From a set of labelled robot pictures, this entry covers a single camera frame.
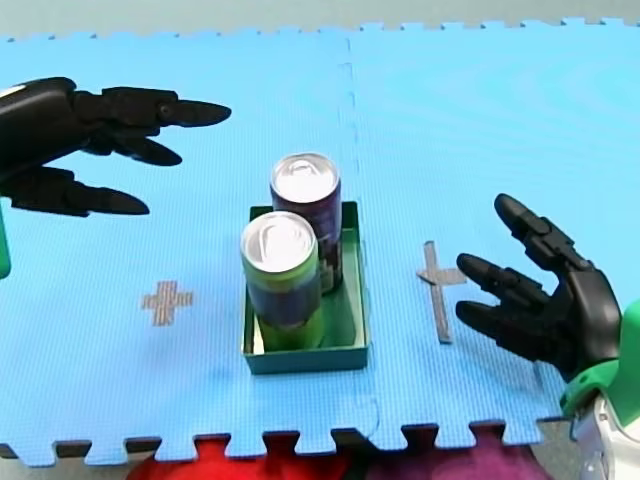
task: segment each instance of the gray floor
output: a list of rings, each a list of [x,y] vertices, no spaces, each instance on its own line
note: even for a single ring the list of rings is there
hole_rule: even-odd
[[[602,17],[640,20],[638,0],[0,0],[0,35],[23,38],[34,33],[62,36],[74,31],[108,34],[113,31],[191,32],[214,29],[229,32],[239,28],[275,30],[296,25],[305,30],[334,25],[357,27],[384,22],[389,28],[403,22],[437,26],[458,21],[477,26],[501,20],[516,26],[536,19],[557,24],[562,17]],[[556,480],[577,478],[578,456],[567,441],[566,424],[546,424],[544,445],[535,448],[540,462]],[[52,469],[28,470],[17,461],[0,460],[2,480],[116,480],[128,467],[87,469],[81,460],[63,460]]]

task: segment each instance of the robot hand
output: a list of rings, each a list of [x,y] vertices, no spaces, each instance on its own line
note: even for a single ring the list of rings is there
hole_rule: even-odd
[[[78,150],[177,165],[178,154],[147,137],[169,125],[214,125],[230,115],[227,107],[180,100],[168,90],[118,87],[94,95],[76,91],[64,77],[11,87],[0,91],[0,193],[26,210],[80,217],[91,211],[147,214],[131,195],[85,186],[73,172],[44,165]]]
[[[582,258],[573,240],[548,218],[505,194],[496,197],[494,206],[525,254],[553,272],[559,283],[548,295],[539,283],[511,268],[461,254],[458,268],[500,302],[458,302],[460,320],[516,355],[554,365],[565,381],[618,358],[621,312],[604,273]]]

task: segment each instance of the green can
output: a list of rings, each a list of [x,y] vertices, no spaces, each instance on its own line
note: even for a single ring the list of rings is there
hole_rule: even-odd
[[[247,291],[265,351],[316,348],[324,338],[318,241],[292,212],[255,218],[242,233]]]

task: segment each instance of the green box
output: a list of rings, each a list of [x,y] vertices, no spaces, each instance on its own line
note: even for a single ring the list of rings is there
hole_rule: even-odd
[[[272,210],[271,207],[251,207],[249,221]],[[322,297],[327,325],[320,348],[265,353],[249,293],[246,293],[242,351],[251,373],[356,370],[367,366],[370,335],[356,202],[342,203],[342,261],[342,286]]]

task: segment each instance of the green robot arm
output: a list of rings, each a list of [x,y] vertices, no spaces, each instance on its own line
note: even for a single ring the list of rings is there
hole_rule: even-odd
[[[611,403],[618,422],[626,427],[640,417],[640,300],[622,317],[620,354],[617,360],[595,365],[569,383],[560,400],[564,413],[574,416],[594,396]]]
[[[0,206],[0,279],[6,278],[11,272],[11,257],[9,256],[9,244],[7,232],[2,218],[2,206]]]

